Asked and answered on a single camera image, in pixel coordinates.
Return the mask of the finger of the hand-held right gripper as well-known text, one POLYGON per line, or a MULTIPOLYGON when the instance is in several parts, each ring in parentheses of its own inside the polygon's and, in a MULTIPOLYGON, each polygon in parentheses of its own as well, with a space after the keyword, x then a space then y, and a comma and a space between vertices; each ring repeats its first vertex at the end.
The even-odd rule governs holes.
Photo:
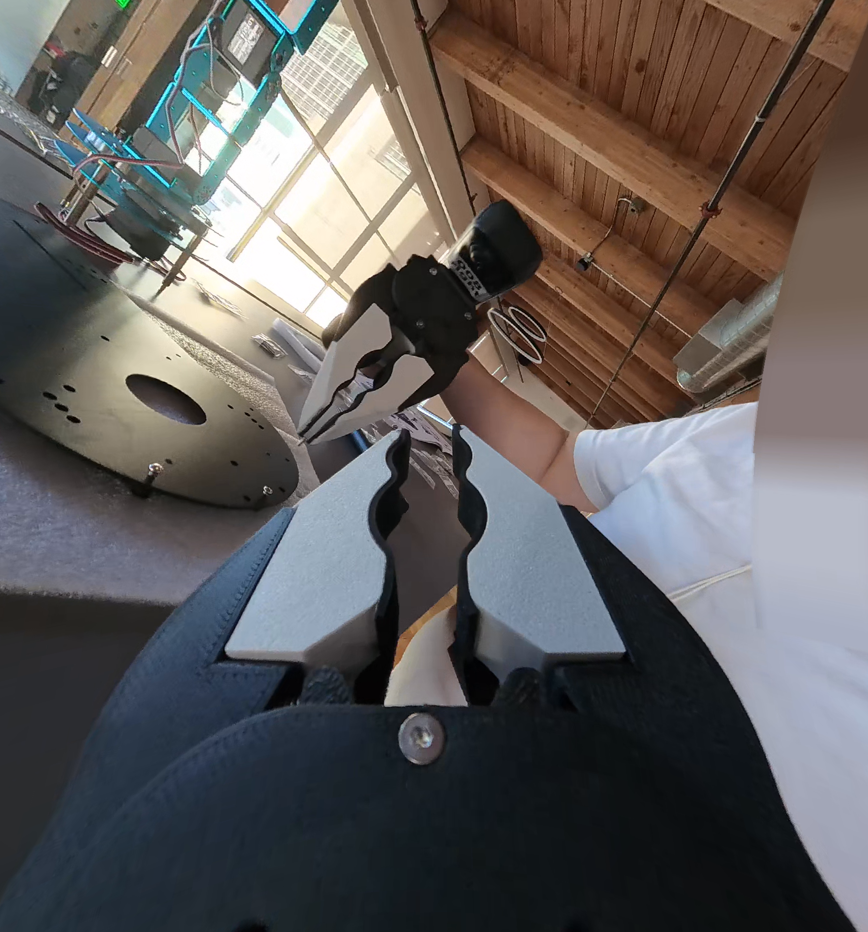
POLYGON ((352 430, 336 437, 325 439, 304 439, 306 443, 324 443, 341 438, 361 428, 397 413, 410 397, 428 384, 434 372, 427 361, 414 355, 404 355, 396 359, 387 379, 375 384, 376 379, 357 373, 347 389, 340 390, 334 400, 333 411, 340 411, 360 399, 350 415, 352 430))
POLYGON ((330 439, 349 433, 353 421, 350 406, 333 411, 340 390, 347 389, 358 370, 377 363, 393 340, 389 316, 379 305, 370 305, 327 349, 325 358, 304 401, 298 435, 301 439, 330 439))

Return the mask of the printed instruction sheet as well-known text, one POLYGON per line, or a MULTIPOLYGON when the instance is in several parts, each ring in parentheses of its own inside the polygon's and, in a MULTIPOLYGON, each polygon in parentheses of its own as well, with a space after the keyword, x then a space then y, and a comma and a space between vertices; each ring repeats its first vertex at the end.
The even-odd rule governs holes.
POLYGON ((374 445, 391 430, 408 432, 412 441, 409 463, 428 486, 434 488, 439 483, 453 499, 458 499, 459 489, 454 479, 447 424, 436 417, 428 417, 424 410, 409 408, 361 428, 358 432, 367 443, 374 445))

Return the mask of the black ceiling pipe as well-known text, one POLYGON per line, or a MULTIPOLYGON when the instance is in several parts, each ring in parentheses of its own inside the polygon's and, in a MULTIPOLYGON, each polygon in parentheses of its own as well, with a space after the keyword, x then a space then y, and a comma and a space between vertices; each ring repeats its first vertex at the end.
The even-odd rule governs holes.
POLYGON ((735 153, 734 158, 731 161, 731 164, 728 169, 726 169, 723 174, 721 181, 718 184, 716 191, 713 193, 712 197, 703 202, 700 206, 701 217, 697 222, 696 227, 690 232, 687 241, 684 245, 682 252, 676 259, 673 267, 668 273, 664 284, 661 286, 660 291, 657 293, 656 297, 653 300, 653 303, 650 305, 646 316, 641 320, 638 325, 634 336, 631 338, 630 342, 627 345, 626 350, 624 351, 623 356, 616 365, 613 374, 608 379, 608 382, 605 384, 600 399, 594 404, 591 409, 591 413, 588 415, 587 424, 593 424, 596 415, 598 414, 603 401, 606 399, 609 391, 615 386, 618 378, 620 376, 621 370, 627 364, 629 358, 633 355, 636 346, 638 345, 641 337, 647 331, 650 326, 652 318, 659 313, 661 303, 669 293, 674 282, 677 280, 681 269, 684 266, 684 263, 688 259, 690 253, 692 252, 694 246, 697 244, 702 233, 706 227, 718 217, 721 213, 721 202, 724 195, 729 190, 731 183, 735 179, 736 174, 743 164, 743 160, 750 153, 756 139, 761 134, 768 118, 773 113, 779 99, 783 96, 786 89, 789 87, 791 80, 795 76, 795 73, 800 65, 803 57, 809 50, 813 39, 823 25, 830 9, 834 6, 834 1, 819 1, 815 8, 813 9, 812 15, 807 19, 806 24, 801 30, 801 33, 798 37, 798 40, 792 47, 792 50, 788 54, 788 57, 785 61, 785 65, 782 68, 781 72, 775 79, 771 89, 768 92, 764 103, 756 111, 751 127, 749 128, 747 134, 744 135, 741 145, 735 153))

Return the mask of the black perforated metal plate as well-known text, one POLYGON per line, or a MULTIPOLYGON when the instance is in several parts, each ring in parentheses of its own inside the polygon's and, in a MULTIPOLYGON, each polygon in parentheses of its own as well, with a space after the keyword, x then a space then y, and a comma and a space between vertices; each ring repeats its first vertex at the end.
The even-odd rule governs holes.
POLYGON ((281 434, 226 375, 54 227, 1 199, 0 408, 131 484, 162 463, 156 493, 258 509, 299 483, 281 434))

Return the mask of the white foam block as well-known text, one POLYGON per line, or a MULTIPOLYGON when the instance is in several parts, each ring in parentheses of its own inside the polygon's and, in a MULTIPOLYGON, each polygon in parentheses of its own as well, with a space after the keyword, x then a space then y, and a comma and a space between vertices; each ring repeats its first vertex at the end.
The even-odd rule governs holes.
POLYGON ((288 346, 302 366, 316 373, 323 364, 326 350, 320 340, 302 332, 282 317, 277 317, 270 329, 271 336, 288 346))

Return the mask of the silver ventilation duct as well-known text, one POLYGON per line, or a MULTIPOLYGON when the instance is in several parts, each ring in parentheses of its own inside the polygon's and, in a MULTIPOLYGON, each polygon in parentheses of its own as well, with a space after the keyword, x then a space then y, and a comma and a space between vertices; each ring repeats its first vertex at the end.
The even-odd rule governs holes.
POLYGON ((758 287, 744 301, 732 298, 673 358, 676 382, 703 393, 766 351, 784 274, 758 287))

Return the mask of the large window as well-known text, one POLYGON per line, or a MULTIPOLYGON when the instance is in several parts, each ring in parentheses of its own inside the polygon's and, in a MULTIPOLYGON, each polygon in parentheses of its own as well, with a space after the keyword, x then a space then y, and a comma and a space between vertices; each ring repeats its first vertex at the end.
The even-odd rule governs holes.
POLYGON ((441 257, 488 199, 456 156, 462 83, 426 55, 446 7, 338 2, 208 203, 207 256, 312 331, 385 265, 441 257))

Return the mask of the person's right forearm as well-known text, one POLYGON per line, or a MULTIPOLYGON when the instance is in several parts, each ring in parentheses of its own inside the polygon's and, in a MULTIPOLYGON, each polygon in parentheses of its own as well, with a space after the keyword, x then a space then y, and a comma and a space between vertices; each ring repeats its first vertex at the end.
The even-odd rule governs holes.
POLYGON ((557 502, 585 514, 595 511, 576 471, 578 435, 568 433, 515 394, 479 361, 468 358, 440 398, 457 423, 469 428, 557 502))

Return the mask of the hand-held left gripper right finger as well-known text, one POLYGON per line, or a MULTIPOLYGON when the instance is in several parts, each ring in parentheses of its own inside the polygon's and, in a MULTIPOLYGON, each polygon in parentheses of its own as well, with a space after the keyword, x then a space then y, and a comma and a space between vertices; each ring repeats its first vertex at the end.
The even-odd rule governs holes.
POLYGON ((465 426, 452 429, 459 562, 451 664, 470 705, 519 670, 620 662, 626 647, 562 506, 465 426))

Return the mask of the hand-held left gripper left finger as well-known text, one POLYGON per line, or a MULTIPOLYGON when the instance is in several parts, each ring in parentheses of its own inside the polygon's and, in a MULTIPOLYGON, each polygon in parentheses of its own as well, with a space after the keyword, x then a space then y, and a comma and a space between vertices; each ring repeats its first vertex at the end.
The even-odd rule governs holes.
POLYGON ((227 657, 332 668, 358 703, 382 703, 399 616, 388 537, 408 509, 410 450, 408 432, 392 431, 296 507, 227 657))

